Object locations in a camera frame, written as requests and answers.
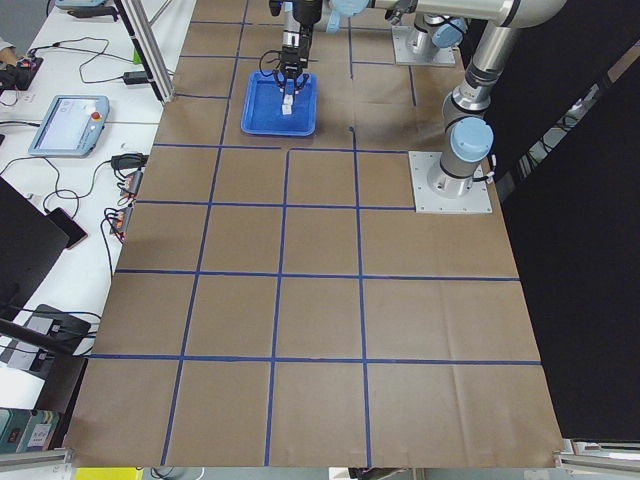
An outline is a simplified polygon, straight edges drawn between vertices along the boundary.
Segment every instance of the black monitor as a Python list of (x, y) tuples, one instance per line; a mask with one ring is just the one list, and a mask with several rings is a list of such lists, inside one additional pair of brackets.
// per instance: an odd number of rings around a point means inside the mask
[(0, 178), (0, 318), (13, 320), (56, 263), (68, 239)]

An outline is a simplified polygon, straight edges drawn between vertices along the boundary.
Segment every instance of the person's hand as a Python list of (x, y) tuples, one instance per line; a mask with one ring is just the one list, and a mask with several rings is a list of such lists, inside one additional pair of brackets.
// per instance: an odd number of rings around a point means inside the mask
[(16, 57), (13, 48), (7, 47), (0, 50), (0, 62), (4, 62), (15, 67), (16, 63), (18, 63), (18, 57)]

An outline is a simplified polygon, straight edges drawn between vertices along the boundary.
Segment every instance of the person's arm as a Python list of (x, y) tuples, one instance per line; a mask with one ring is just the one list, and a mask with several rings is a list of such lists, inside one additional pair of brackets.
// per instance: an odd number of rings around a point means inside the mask
[(0, 37), (0, 63), (7, 63), (13, 66), (18, 63), (18, 57), (16, 57), (13, 45), (5, 42), (2, 37)]

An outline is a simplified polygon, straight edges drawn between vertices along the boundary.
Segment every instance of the tablet device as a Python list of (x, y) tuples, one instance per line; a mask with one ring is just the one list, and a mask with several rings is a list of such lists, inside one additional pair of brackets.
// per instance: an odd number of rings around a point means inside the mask
[(53, 99), (30, 155), (84, 157), (95, 147), (109, 114), (109, 99), (102, 95), (58, 95)]

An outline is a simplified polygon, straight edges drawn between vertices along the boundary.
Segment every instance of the white mounting plate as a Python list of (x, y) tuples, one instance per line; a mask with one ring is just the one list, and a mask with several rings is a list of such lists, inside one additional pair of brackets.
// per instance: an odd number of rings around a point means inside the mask
[[(434, 163), (440, 161), (441, 156), (441, 152), (409, 152), (416, 212), (455, 214), (493, 212), (485, 182), (474, 183), (466, 195), (455, 199), (441, 197), (431, 189), (427, 183), (427, 173)], [(483, 175), (482, 167), (478, 166), (474, 175), (481, 177)]]
[(413, 27), (392, 27), (393, 51), (398, 65), (431, 65), (432, 67), (455, 67), (456, 58), (451, 48), (441, 48), (425, 55), (416, 55), (407, 47), (407, 36)]

